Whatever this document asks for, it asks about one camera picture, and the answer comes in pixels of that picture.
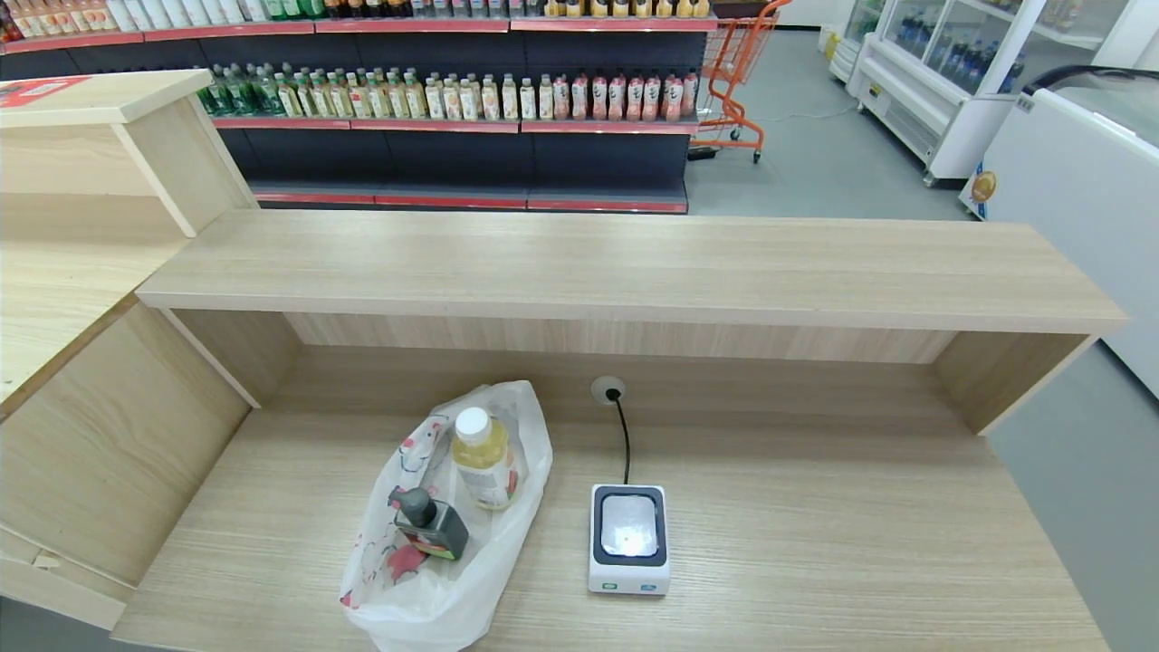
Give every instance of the refrigerator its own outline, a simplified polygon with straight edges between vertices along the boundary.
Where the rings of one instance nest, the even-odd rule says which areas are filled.
[[[933,185],[970,176],[1027,80],[1134,66],[1157,30],[1159,0],[888,0],[846,88]]]
[[[1029,224],[1130,321],[1105,342],[1159,396],[1159,72],[1069,66],[1019,96],[960,195]]]
[[[882,13],[885,9],[885,0],[858,0],[853,5],[853,13],[845,23],[845,31],[841,39],[833,50],[833,58],[829,63],[829,72],[843,83],[850,81],[853,74],[853,66],[858,61],[858,53],[861,52],[861,43],[866,36],[877,30]]]

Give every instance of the black bottle cap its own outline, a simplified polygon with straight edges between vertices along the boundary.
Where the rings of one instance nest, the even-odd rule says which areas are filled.
[[[438,515],[438,506],[422,488],[403,492],[394,490],[391,492],[391,500],[399,504],[399,512],[416,528],[425,528]]]

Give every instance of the shopping cart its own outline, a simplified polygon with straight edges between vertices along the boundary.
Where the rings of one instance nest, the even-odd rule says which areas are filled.
[[[707,80],[708,93],[705,107],[698,113],[701,116],[699,138],[691,141],[692,146],[708,147],[752,147],[752,162],[760,160],[760,148],[765,145],[765,131],[757,123],[746,119],[744,104],[732,98],[737,87],[749,81],[752,66],[765,49],[768,34],[777,24],[780,15],[778,8],[792,0],[771,0],[753,19],[722,19],[716,30],[708,34],[705,49],[705,68],[701,80]],[[729,131],[728,140],[723,138]],[[757,134],[757,140],[741,140],[744,129]],[[704,138],[713,133],[713,139]]]

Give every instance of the black cable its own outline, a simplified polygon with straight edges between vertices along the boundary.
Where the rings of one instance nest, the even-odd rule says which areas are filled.
[[[624,406],[620,405],[620,390],[613,388],[607,390],[605,396],[615,403],[615,411],[620,413],[620,426],[624,428],[624,484],[628,484],[628,474],[632,471],[632,440],[628,438],[628,422],[624,418]]]

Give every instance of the white plastic bag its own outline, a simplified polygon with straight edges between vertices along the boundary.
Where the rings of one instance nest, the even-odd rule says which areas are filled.
[[[523,460],[512,503],[502,512],[475,505],[451,460],[454,419],[475,406],[503,423]],[[527,381],[483,386],[432,410],[374,483],[342,578],[347,617],[382,652],[461,650],[478,640],[490,628],[551,470],[547,424]],[[391,492],[416,486],[459,512],[471,535],[461,559],[427,557],[394,527]]]

